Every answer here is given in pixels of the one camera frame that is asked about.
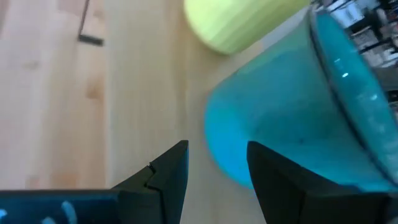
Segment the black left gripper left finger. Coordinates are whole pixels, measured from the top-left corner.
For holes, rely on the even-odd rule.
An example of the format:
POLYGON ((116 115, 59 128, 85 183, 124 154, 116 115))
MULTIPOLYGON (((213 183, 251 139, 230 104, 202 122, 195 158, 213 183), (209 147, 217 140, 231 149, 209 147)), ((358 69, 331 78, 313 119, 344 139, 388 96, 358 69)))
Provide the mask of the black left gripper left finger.
POLYGON ((188 141, 181 140, 114 186, 121 224, 180 224, 188 182, 188 141))

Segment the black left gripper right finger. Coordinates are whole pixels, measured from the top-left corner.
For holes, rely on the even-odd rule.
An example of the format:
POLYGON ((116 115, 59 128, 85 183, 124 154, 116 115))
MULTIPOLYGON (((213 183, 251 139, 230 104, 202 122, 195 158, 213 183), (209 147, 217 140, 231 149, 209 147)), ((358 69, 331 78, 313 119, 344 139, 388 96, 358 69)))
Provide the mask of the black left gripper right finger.
POLYGON ((398 224, 398 192, 339 185, 256 141, 247 161, 267 224, 398 224))

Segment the blue ceramic mug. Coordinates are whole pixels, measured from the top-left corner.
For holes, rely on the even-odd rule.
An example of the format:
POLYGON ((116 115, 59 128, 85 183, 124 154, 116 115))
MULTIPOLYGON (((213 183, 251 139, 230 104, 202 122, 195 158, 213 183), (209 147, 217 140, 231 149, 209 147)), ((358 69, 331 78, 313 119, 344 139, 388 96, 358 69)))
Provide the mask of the blue ceramic mug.
POLYGON ((349 33, 313 6, 214 88, 205 137, 218 167, 246 187, 256 141, 337 184, 398 189, 398 121, 386 92, 349 33))

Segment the pale yellow ribbed cup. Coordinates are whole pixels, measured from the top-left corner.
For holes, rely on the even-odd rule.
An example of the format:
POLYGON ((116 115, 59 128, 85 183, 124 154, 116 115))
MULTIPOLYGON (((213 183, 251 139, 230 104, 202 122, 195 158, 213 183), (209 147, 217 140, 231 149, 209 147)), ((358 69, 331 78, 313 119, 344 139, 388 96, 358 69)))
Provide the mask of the pale yellow ribbed cup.
POLYGON ((187 23, 215 52, 239 53, 309 6, 311 0, 183 0, 187 23))

